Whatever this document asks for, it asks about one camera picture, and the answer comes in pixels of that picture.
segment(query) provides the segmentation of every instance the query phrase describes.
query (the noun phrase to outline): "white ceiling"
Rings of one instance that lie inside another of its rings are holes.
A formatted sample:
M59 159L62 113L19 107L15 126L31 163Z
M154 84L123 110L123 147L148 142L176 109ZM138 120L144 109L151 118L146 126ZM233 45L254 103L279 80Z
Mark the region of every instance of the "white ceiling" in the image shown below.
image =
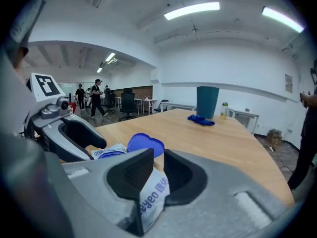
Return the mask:
M76 42L47 41L32 43L29 53L22 63L23 68L61 66L84 68L96 72L101 62L115 52L116 63L106 64L102 73L114 69L132 67L138 60L126 54L105 47L98 47Z
M175 44L206 39L238 39L274 48L297 58L303 50L308 33L298 34L293 29L262 16L264 6L269 6L305 25L287 0L84 0L103 10L114 10L161 49ZM219 1L219 11L206 11L166 20L164 14L172 10L202 2ZM31 47L23 66L77 66L96 70L111 52L102 47L87 47L79 43L37 43ZM134 64L136 59L118 54L122 63L107 65L105 72L114 66Z

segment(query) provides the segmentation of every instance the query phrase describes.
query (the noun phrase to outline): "wooden table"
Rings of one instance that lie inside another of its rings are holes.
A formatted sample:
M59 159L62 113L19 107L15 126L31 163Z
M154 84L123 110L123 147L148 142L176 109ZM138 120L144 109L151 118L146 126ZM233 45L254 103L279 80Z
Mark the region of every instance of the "wooden table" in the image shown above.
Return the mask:
M196 154L238 167L271 191L284 204L294 204L287 182L262 145L236 119L215 116L214 126L201 126L187 120L194 111L174 109L164 113L117 122L96 130L107 145L127 145L135 133L146 133L161 140L165 148ZM96 149L89 146L87 150ZM163 168L163 155L155 158L155 167Z

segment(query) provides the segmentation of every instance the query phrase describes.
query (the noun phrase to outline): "blue plastic lid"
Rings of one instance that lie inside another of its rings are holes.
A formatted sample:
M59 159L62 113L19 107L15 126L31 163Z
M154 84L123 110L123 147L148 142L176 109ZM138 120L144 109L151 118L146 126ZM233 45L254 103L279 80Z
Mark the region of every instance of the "blue plastic lid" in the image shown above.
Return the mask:
M132 136L127 146L128 152L144 148L154 149L154 158L161 155L165 149L162 141L159 141L156 138L151 138L144 133L137 133L134 136Z
M104 159L104 158L108 158L108 157L112 157L112 156L115 156L115 155L120 155L120 154L125 154L124 152L109 152L109 153L103 153L99 156L98 159Z

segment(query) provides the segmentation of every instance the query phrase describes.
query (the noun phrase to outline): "wooden panel wall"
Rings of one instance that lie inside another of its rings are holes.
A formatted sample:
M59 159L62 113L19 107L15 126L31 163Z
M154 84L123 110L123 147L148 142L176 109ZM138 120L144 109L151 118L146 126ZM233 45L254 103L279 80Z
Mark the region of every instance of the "wooden panel wall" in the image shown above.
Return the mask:
M132 92L134 92L135 98L142 99L145 97L149 97L149 99L151 99L153 96L153 86L149 85L149 86L132 87ZM120 97L121 93L123 93L123 89L117 89L114 91L114 93L116 97ZM144 105L144 111L147 111L147 112L149 111L147 105Z

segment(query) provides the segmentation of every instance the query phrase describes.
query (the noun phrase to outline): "teal trash can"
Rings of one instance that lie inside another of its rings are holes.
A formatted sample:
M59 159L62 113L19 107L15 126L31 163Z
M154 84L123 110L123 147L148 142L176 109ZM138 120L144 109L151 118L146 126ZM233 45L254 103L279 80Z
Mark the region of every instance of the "teal trash can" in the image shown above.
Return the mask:
M219 88L212 86L197 87L197 115L212 119L218 100Z

